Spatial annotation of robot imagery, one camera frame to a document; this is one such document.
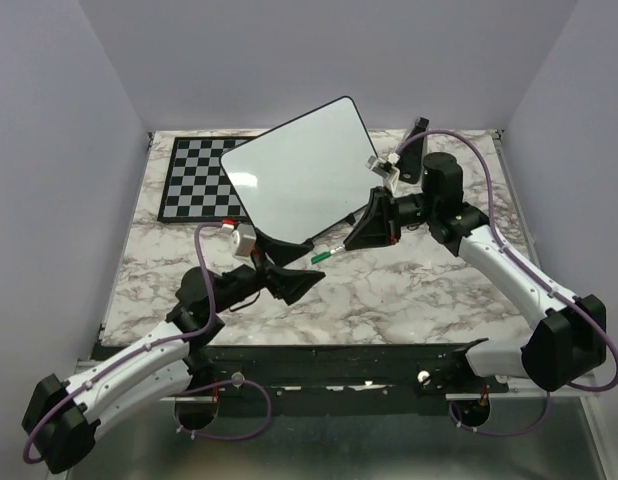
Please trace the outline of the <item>green white marker pen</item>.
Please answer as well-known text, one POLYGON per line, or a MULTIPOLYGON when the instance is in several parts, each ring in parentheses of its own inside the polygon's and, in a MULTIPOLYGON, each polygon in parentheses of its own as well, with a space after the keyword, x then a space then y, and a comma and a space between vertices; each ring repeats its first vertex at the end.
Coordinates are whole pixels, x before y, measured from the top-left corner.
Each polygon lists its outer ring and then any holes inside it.
POLYGON ((334 255, 337 255, 341 252, 343 252, 345 250, 345 246, 344 245, 340 245, 338 247, 329 249, 327 251, 318 253, 316 255, 314 255, 311 259, 310 259, 310 263, 312 265, 317 265, 323 261, 325 261, 326 259, 329 259, 331 257, 333 257, 334 255))

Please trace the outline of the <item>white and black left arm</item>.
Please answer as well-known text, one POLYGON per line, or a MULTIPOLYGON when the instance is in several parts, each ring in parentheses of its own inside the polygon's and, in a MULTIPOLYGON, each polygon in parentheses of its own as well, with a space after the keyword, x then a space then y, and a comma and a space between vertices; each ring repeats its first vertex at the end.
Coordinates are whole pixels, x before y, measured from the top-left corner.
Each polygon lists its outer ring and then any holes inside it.
POLYGON ((201 246, 203 228, 196 227, 198 264, 184 274, 176 305, 163 321, 89 370, 64 380, 50 374, 36 384, 21 422, 27 434, 24 463, 43 463, 51 473, 62 473, 84 459, 107 427, 134 408, 170 395, 203 393, 211 372, 196 356, 222 329, 220 312, 261 290, 291 305, 324 277, 318 271, 287 267, 312 250, 310 240, 285 242, 245 223, 214 226, 227 232, 241 265, 212 273, 201 246))

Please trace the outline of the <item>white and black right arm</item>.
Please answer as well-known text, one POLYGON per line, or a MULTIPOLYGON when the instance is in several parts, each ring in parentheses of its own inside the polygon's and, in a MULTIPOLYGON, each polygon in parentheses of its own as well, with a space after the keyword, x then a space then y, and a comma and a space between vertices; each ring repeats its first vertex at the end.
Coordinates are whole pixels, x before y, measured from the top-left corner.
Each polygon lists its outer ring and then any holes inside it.
POLYGON ((554 392, 605 362, 603 303, 554 282, 498 239, 487 215, 465 201, 463 170, 454 156, 427 155, 421 193, 402 197, 393 194, 399 177, 393 163, 372 156, 367 166, 383 184, 371 190, 345 250, 392 246, 404 229, 427 225, 439 244, 489 279, 532 330, 525 343, 481 339, 465 345, 448 370, 456 389, 469 392, 485 377, 507 376, 528 378, 554 392))

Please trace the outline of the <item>black triangular stand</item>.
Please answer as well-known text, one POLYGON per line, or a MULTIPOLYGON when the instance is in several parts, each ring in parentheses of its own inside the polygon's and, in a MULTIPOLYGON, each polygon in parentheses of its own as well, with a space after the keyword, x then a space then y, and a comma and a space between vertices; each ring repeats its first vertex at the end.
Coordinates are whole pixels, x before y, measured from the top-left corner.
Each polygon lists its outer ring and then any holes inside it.
POLYGON ((410 185, 416 185, 422 172, 422 159, 426 154, 425 137, 413 141, 407 147, 404 143, 428 129, 429 120, 425 117, 417 117, 403 135, 398 148, 399 160, 397 168, 400 171, 400 180, 410 185))

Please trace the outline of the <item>black white checkerboard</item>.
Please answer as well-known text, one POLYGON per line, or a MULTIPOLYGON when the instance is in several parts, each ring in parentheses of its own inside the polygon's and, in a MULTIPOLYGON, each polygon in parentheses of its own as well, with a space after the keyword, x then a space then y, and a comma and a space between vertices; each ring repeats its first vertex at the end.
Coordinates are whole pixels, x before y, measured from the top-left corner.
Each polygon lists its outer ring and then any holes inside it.
POLYGON ((248 136, 177 137, 158 210, 161 223, 244 221, 246 212, 220 165, 225 152, 248 136))

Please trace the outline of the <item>white whiteboard black frame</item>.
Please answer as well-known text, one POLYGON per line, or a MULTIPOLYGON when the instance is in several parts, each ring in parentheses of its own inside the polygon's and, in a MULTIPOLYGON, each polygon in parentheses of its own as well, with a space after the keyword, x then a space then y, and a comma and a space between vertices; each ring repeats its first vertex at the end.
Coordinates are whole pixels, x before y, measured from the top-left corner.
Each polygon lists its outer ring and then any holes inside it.
POLYGON ((376 150, 348 96, 279 125, 220 157, 252 225, 289 243, 313 239, 367 204, 376 150))

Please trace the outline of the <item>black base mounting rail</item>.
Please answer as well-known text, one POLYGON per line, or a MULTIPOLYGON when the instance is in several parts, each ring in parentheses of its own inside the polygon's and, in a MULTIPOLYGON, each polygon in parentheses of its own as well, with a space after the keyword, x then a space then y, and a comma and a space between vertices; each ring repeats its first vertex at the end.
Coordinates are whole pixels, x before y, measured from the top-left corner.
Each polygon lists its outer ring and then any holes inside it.
POLYGON ((207 346, 186 357, 191 387, 219 382, 225 417, 443 415, 507 385, 473 374, 464 344, 207 346))

